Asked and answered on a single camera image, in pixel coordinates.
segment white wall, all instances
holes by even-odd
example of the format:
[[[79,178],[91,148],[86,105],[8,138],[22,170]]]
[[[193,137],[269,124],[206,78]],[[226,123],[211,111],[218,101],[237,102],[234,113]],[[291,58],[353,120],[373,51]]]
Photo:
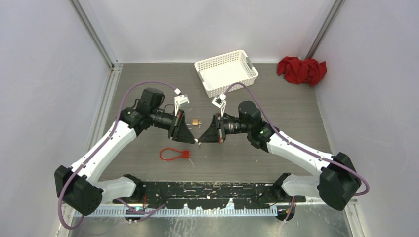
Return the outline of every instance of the white wall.
[[[84,0],[121,63],[305,57],[334,0]]]
[[[419,1],[346,1],[315,58],[333,149],[371,185],[359,197],[372,237],[418,236]]]
[[[54,171],[85,152],[109,68],[67,0],[3,0],[0,72],[0,236],[52,236]]]

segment metal frame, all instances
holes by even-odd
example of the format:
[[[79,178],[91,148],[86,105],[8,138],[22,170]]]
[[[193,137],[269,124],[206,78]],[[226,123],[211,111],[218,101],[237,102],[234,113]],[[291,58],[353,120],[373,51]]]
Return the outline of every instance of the metal frame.
[[[103,91],[102,99],[100,100],[100,107],[94,119],[94,127],[89,137],[87,150],[92,148],[94,144],[96,144],[103,136],[103,132],[105,131],[106,119],[109,115],[109,110],[114,99],[115,91],[117,89],[119,78],[121,76],[122,68],[123,64],[116,64],[113,67],[113,70],[111,71],[106,81],[105,90]]]
[[[316,53],[317,48],[319,47],[320,43],[322,42],[322,39],[327,33],[327,30],[330,28],[330,25],[332,25],[333,20],[336,18],[337,14],[339,13],[340,8],[343,6],[343,3],[346,0],[335,0],[333,3],[328,15],[325,18],[325,21],[320,28],[316,38],[313,41],[313,44],[311,45],[310,49],[308,50],[307,58],[312,58],[314,56],[314,53]]]
[[[114,64],[117,62],[117,59],[113,54],[106,37],[104,37],[104,34],[101,34],[102,37],[98,35],[98,28],[100,28],[99,24],[95,24],[95,27],[93,27],[92,21],[97,21],[96,19],[92,18],[94,14],[91,8],[88,7],[88,2],[84,1],[83,6],[82,4],[80,4],[79,0],[69,0],[69,2],[73,6],[77,15],[80,17],[80,20],[82,21],[83,25],[86,27],[87,32],[89,33],[93,43],[96,45],[106,64],[109,66],[110,69],[112,69],[114,67]]]

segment black joint housing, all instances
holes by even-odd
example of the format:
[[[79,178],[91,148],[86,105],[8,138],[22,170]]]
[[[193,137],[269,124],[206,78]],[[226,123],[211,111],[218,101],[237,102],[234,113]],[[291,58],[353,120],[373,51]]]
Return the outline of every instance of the black joint housing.
[[[147,88],[141,94],[141,99],[135,110],[143,115],[155,113],[159,106],[162,105],[164,98],[165,95],[162,91],[154,88]]]
[[[70,168],[58,167],[54,173],[57,197],[60,197],[64,184],[73,174]],[[68,186],[63,201],[72,208],[87,216],[94,212],[102,201],[102,189],[90,184],[86,179],[76,175]]]
[[[239,104],[239,119],[243,123],[255,124],[262,121],[260,109],[253,101],[243,101]]]
[[[356,171],[351,159],[344,153],[339,152],[333,157],[333,160]],[[353,174],[334,164],[329,164],[322,168],[317,189],[321,199],[327,205],[335,210],[342,211],[360,186],[361,180]]]
[[[136,184],[134,193],[132,193],[130,197],[126,198],[128,199],[128,202],[139,202],[140,200],[142,200],[146,191],[144,187],[144,182],[141,181],[141,179],[138,179],[130,174],[125,174],[124,177],[132,180]]]

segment black mounting base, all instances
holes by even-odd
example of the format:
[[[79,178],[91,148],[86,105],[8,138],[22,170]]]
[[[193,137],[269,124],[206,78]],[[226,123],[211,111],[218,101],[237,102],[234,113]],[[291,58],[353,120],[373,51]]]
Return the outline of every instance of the black mounting base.
[[[269,208],[277,202],[291,202],[291,197],[280,194],[272,183],[214,183],[214,182],[144,182],[149,208],[164,204],[168,209],[225,208],[230,199],[235,209]],[[296,202],[305,202],[304,196],[296,196]]]

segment black motor joint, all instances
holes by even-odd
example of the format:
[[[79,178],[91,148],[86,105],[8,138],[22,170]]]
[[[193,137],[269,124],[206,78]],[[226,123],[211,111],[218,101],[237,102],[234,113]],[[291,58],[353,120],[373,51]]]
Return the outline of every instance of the black motor joint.
[[[189,131],[185,122],[185,111],[179,110],[177,114],[166,113],[160,106],[165,96],[163,92],[154,88],[143,91],[141,98],[135,100],[132,107],[121,111],[120,120],[133,128],[137,136],[150,126],[168,131],[168,137],[173,141],[195,143],[195,138]]]

